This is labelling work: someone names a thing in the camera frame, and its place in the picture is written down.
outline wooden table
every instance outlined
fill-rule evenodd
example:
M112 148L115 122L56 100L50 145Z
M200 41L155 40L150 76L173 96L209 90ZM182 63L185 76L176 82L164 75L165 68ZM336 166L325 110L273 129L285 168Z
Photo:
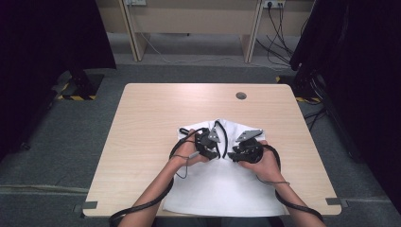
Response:
M246 94L238 99L236 94ZM227 119L263 129L279 152L282 173L306 204L323 215L339 205L290 88L283 84L128 84L121 97L88 197L87 217L130 207L165 165L177 129ZM178 216L162 210L158 216Z

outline human arm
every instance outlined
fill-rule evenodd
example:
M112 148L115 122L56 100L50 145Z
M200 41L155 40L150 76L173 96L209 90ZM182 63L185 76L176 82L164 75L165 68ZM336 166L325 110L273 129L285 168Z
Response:
M267 145L266 141L259 141L262 145ZM286 183L285 178L280 172L280 169L277 165L274 154L271 150L264 148L262 159L256 163L251 164L247 162L239 162L239 164L245 168L252 170L256 173L257 177L264 182L271 183L277 193L283 198L285 201L289 201L293 204L306 206L306 204L298 197L298 195L292 190L288 183ZM308 227L308 226L325 226L324 223L316 216L296 210L288 207L289 214L294 220L295 224L299 227Z
M191 154L195 152L195 135L191 135L186 139L179 148L177 148L175 155L173 156L164 168L160 171L160 173L156 176L156 178L150 183L150 185L145 189L143 194L139 197L139 199L133 204L133 206L141 205L147 203L149 201L153 201L156 197L161 195L171 179L174 177L174 174L182 167L182 166L192 166L197 162L207 162L208 159L204 156L197 155L191 159L185 159L183 157L189 157ZM135 227L135 226L151 226L154 217L156 216L157 210L159 209L160 203L156 205L150 206L144 210L140 210L138 212L130 213L126 215L118 227Z

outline white cloth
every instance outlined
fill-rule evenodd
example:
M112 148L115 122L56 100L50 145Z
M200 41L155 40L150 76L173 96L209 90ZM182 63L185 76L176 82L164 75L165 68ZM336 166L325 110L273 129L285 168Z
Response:
M228 152L238 143L238 136L254 128L224 119L218 120L228 136ZM213 129L215 121L205 121L184 126L185 129ZM284 207L275 198L271 185L260 183L256 175L237 163L228 155L222 158L225 139L219 126L216 126L220 143L220 159L208 163L197 163L187 169L187 176L181 179L175 176L174 185L166 196L164 209L172 212L200 216L219 217L270 217L284 215ZM255 137L265 139L265 134ZM185 175L185 167L179 170Z

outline gray carpet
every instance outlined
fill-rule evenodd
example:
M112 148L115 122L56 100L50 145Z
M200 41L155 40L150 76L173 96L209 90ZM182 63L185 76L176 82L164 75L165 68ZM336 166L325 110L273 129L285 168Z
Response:
M91 72L105 74L96 100L55 100L31 136L31 149L10 154L0 164L0 226L107 226L105 218L80 218L74 209L85 201L127 83L275 83L279 75L262 67L172 65L118 65ZM61 85L66 80L61 76ZM299 106L303 114L322 107ZM348 206L326 217L328 226L401 226L369 168L354 163L344 150L330 117L319 119L311 134L338 197ZM294 226L289 217L283 221Z

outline hole in table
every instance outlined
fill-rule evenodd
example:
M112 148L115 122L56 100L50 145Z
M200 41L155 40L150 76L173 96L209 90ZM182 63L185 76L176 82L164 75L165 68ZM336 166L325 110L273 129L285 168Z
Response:
M236 96L236 98L241 99L241 100L247 98L247 95L243 92L238 92L235 96Z

